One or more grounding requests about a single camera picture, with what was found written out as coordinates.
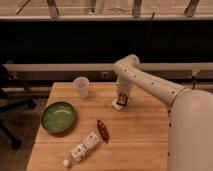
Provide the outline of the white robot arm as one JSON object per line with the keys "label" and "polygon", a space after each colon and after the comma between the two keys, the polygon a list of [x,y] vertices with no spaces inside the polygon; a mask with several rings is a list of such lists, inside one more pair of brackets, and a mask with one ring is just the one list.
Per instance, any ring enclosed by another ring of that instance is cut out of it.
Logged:
{"label": "white robot arm", "polygon": [[113,64],[117,92],[129,96],[135,84],[168,108],[167,171],[213,171],[213,93],[148,74],[139,65],[134,54]]}

